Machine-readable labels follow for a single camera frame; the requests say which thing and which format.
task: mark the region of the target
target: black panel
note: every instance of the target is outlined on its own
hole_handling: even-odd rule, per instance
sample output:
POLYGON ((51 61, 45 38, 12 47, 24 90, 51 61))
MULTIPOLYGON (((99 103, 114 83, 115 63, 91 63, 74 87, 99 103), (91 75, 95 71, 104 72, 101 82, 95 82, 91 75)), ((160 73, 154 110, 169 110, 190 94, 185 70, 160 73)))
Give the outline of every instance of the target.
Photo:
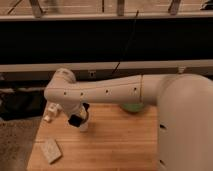
POLYGON ((213 19, 0 22, 0 64, 213 59, 213 19))

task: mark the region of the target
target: wooden table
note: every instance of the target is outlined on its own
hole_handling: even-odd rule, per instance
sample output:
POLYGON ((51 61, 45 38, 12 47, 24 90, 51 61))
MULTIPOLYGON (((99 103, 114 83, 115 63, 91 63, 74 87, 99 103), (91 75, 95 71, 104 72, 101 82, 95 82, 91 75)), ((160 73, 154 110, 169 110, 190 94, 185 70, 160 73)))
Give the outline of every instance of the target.
POLYGON ((147 106, 138 114, 118 105, 92 104, 90 123, 81 133, 61 113, 52 123, 42 121, 28 171, 156 171, 157 112, 147 106), (49 165, 41 144, 54 138, 63 157, 49 165))

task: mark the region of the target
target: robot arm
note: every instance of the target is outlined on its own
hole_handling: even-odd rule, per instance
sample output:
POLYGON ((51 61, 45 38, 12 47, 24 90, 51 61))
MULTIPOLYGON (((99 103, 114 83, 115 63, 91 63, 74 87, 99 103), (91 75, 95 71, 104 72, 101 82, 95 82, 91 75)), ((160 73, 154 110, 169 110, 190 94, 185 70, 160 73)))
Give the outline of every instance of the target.
POLYGON ((157 104, 158 171, 213 170, 213 83, 205 77, 138 75, 78 83, 71 71, 59 69, 45 97, 78 127, 88 119, 85 102, 157 104))
POLYGON ((169 75, 130 76, 125 78, 76 82, 68 69, 59 69, 45 89, 48 101, 58 103, 69 123, 80 127, 87 121, 87 103, 156 103, 158 84, 169 75))

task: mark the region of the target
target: metal frame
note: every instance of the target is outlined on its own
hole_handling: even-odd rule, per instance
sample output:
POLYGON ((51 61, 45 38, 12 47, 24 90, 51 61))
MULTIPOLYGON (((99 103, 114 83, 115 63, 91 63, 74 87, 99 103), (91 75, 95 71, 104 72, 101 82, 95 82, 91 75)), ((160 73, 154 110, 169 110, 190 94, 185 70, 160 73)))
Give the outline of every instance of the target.
MULTIPOLYGON (((36 20, 108 20, 108 19, 132 19, 135 13, 126 13, 124 16, 115 14, 45 14, 41 18, 35 18, 34 15, 0 16, 0 21, 36 21, 36 20)), ((198 12, 179 12, 177 15, 171 15, 167 12, 162 13, 143 13, 140 12, 138 19, 161 19, 161 18, 213 18, 213 11, 198 12)))
POLYGON ((29 0, 29 2, 30 2, 30 5, 32 7, 33 15, 36 18, 42 17, 43 11, 42 11, 42 8, 39 4, 39 1, 38 0, 29 0))
MULTIPOLYGON (((111 70, 117 62, 89 62, 89 63, 52 63, 52 64, 9 64, 0 65, 0 72, 30 72, 55 71, 58 68, 72 70, 111 70)), ((209 60, 176 60, 176 61, 131 61, 121 62, 118 69, 155 69, 155 68, 210 68, 213 74, 213 59, 209 60)))
POLYGON ((171 5, 168 9, 168 12, 171 15, 176 15, 180 7, 181 0, 172 0, 171 5))

